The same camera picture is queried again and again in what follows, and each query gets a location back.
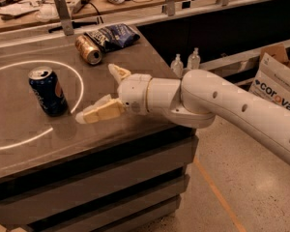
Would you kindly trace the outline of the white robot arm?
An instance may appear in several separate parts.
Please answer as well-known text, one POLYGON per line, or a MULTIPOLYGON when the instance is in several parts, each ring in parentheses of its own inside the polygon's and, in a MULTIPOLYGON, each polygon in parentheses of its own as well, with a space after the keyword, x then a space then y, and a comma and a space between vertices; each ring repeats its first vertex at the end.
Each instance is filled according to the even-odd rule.
POLYGON ((194 129, 209 127, 219 116, 237 126, 290 165, 290 111, 204 70, 181 79, 155 78, 108 66, 118 83, 116 99, 106 95, 77 113, 80 124, 121 116, 160 115, 194 129))

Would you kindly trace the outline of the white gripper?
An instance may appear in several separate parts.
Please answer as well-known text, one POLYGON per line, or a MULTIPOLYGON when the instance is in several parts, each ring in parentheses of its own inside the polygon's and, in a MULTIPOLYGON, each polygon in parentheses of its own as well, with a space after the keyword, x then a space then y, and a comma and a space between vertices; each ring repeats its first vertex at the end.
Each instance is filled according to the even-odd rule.
POLYGON ((125 112, 125 108, 133 114, 148 113, 147 91, 152 77, 149 74, 131 74, 129 70, 115 64, 109 64, 108 69, 119 84, 117 92, 120 100, 113 99, 110 95, 103 96, 76 114, 75 120, 79 124, 93 124, 117 118, 125 112))

